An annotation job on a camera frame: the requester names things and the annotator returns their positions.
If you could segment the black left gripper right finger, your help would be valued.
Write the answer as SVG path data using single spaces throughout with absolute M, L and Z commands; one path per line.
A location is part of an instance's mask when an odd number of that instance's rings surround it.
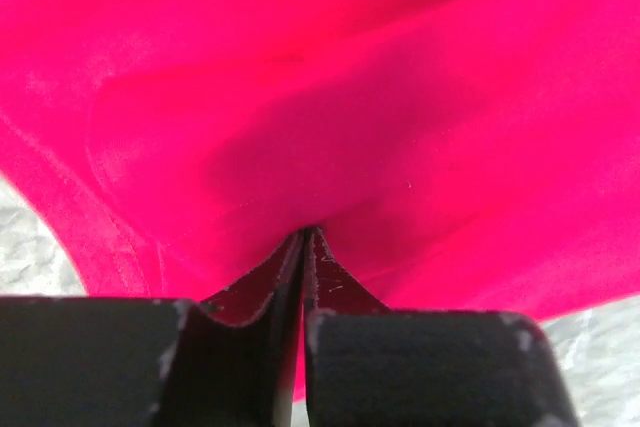
M 553 349 L 530 318 L 392 309 L 305 233 L 306 403 L 314 426 L 575 426 Z

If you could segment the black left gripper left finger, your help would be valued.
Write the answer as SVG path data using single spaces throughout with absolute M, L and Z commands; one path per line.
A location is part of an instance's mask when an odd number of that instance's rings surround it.
M 5 297 L 5 426 L 286 426 L 301 234 L 214 296 Z

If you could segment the bright red t-shirt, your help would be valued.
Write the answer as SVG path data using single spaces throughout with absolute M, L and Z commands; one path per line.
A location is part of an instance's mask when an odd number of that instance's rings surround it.
M 639 289 L 639 0 L 1 0 L 1 169 L 89 293 L 289 233 L 393 307 Z

